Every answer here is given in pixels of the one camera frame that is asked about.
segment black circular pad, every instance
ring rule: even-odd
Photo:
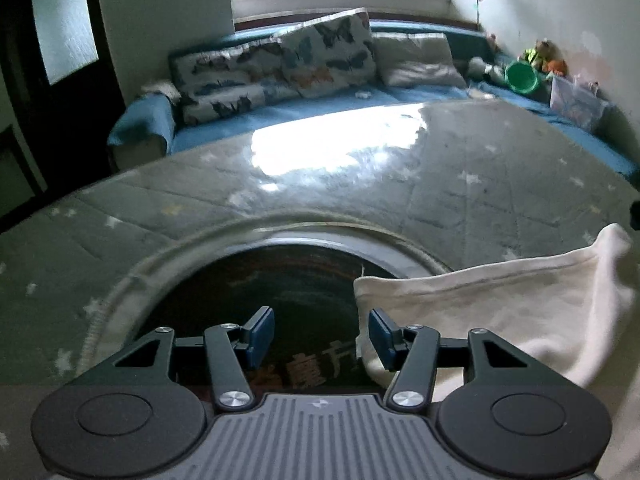
[[[450,394],[437,427],[451,449],[508,478],[562,478],[594,467],[611,435],[604,405],[578,386],[493,386]]]
[[[140,397],[107,394],[85,402],[76,417],[89,433],[120,436],[142,428],[152,413],[149,403]]]
[[[503,397],[491,410],[495,421],[505,430],[520,435],[544,435],[564,424],[562,406],[547,397],[517,394]]]
[[[137,477],[187,453],[205,422],[198,398],[175,383],[71,384],[41,403],[31,434],[49,470],[83,478]]]

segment plush toy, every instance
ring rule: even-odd
[[[504,69],[498,65],[491,65],[481,57],[473,57],[469,60],[466,76],[474,81],[487,81],[498,86],[505,86]]]
[[[542,67],[553,57],[553,46],[546,38],[537,40],[534,48],[528,48],[518,58],[519,61],[526,61],[536,70],[542,71]]]
[[[491,52],[496,54],[498,52],[499,48],[498,48],[498,43],[497,43],[496,38],[495,38],[495,34],[488,34],[486,36],[486,42],[489,44],[489,48],[491,49]]]
[[[566,77],[569,73],[569,68],[564,62],[564,59],[553,59],[542,67],[542,72]]]

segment door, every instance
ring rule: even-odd
[[[124,111],[98,0],[0,0],[0,63],[53,198],[110,173]]]

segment logo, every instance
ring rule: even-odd
[[[324,400],[324,399],[318,399],[316,400],[316,402],[312,402],[311,405],[315,406],[316,408],[319,408],[320,410],[322,410],[323,408],[326,408],[329,404],[331,404],[328,400]]]

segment plastic storage box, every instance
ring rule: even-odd
[[[579,128],[593,134],[611,103],[568,79],[554,76],[550,107]]]

